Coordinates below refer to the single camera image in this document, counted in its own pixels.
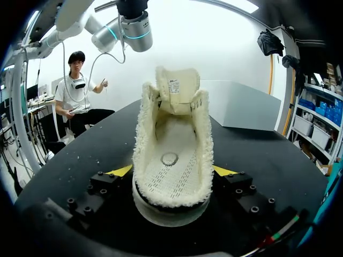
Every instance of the sherpa lining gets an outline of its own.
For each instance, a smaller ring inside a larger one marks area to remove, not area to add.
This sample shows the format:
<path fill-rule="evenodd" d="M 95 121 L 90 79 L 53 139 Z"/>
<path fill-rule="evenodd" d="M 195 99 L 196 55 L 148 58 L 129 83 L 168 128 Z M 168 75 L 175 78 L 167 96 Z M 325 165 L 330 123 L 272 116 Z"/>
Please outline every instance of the sherpa lining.
<path fill-rule="evenodd" d="M 166 197 L 165 195 L 151 191 L 145 183 L 146 172 L 149 162 L 156 147 L 155 122 L 159 114 L 158 102 L 159 91 L 151 84 L 143 86 L 143 98 L 141 110 L 138 115 L 136 127 L 136 146 L 133 154 L 135 167 L 134 180 L 138 185 L 139 192 L 152 205 L 175 208 L 180 206 L 191 207 L 199 202 L 204 202 L 211 194 L 213 177 L 213 141 L 211 135 L 211 122 L 208 115 L 208 93 L 199 90 L 191 99 L 193 106 L 191 117 L 195 125 L 197 146 L 197 177 L 199 179 L 198 190 L 190 195 L 183 195 L 177 198 Z"/>

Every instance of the black table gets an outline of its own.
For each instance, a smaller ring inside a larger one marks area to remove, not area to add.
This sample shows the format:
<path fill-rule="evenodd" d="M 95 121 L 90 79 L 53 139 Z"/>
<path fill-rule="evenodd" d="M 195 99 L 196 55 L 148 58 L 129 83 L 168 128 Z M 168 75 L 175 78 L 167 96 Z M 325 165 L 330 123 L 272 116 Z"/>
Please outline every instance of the black table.
<path fill-rule="evenodd" d="M 98 171 L 132 164 L 140 101 L 134 102 L 87 130 L 49 161 L 26 185 L 16 202 L 23 211 L 51 198 L 66 208 Z M 287 206 L 306 208 L 312 221 L 327 184 L 316 166 L 277 132 L 221 127 L 212 119 L 214 164 L 253 177 L 258 191 L 276 200 L 276 211 Z M 196 255 L 225 251 L 241 254 L 249 235 L 212 196 L 198 220 L 180 228 L 163 228 L 146 221 L 136 210 L 132 195 L 122 196 L 114 213 L 91 237 L 108 246 L 142 255 Z M 299 243 L 300 236 L 293 240 Z"/>

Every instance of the ceiling light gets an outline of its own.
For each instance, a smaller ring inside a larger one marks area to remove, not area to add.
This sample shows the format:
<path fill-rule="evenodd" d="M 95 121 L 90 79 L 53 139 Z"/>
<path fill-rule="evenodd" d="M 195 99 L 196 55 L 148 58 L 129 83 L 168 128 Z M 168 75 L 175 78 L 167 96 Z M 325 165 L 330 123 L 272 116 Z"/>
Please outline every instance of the ceiling light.
<path fill-rule="evenodd" d="M 245 12 L 253 13 L 258 9 L 258 6 L 247 0 L 220 0 L 221 2 L 227 3 L 239 9 L 242 9 Z"/>
<path fill-rule="evenodd" d="M 7 67 L 4 68 L 4 71 L 7 71 L 7 70 L 12 69 L 12 68 L 14 68 L 14 65 L 7 66 Z"/>
<path fill-rule="evenodd" d="M 39 11 L 35 11 L 33 13 L 33 15 L 31 16 L 30 20 L 28 21 L 28 24 L 27 24 L 27 27 L 26 27 L 26 30 L 29 28 L 29 26 L 33 23 L 33 21 L 35 20 L 35 18 L 37 17 Z"/>
<path fill-rule="evenodd" d="M 48 32 L 45 33 L 45 35 L 41 38 L 40 41 L 42 41 L 43 39 L 45 39 L 46 37 L 50 36 L 50 34 L 56 29 L 56 25 L 53 25 L 53 27 L 51 29 L 48 30 Z"/>

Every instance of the yellow tab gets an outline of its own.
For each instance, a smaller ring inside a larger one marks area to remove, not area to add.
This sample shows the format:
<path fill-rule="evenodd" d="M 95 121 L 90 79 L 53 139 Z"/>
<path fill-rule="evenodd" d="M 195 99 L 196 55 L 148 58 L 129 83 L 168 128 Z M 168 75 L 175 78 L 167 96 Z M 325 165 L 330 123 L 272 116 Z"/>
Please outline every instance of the yellow tab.
<path fill-rule="evenodd" d="M 132 168 L 132 164 L 129 166 L 123 167 L 121 169 L 118 169 L 118 170 L 113 170 L 113 171 L 108 172 L 106 174 L 114 174 L 114 175 L 119 176 L 119 177 L 124 177 L 124 175 L 126 173 L 128 173 L 129 170 L 131 170 L 131 168 Z"/>
<path fill-rule="evenodd" d="M 221 167 L 215 166 L 213 165 L 213 169 L 218 173 L 219 176 L 223 177 L 223 176 L 227 176 L 229 174 L 237 174 L 238 172 L 234 172 L 232 170 L 226 170 L 223 169 Z"/>

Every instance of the shoe label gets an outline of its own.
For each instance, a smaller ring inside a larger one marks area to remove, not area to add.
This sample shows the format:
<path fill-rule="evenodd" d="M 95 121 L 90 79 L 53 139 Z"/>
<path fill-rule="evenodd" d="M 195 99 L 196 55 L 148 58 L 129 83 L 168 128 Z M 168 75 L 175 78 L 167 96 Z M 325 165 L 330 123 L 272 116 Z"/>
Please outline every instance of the shoe label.
<path fill-rule="evenodd" d="M 169 80 L 169 92 L 171 94 L 178 94 L 180 93 L 180 82 L 177 79 L 170 79 Z"/>

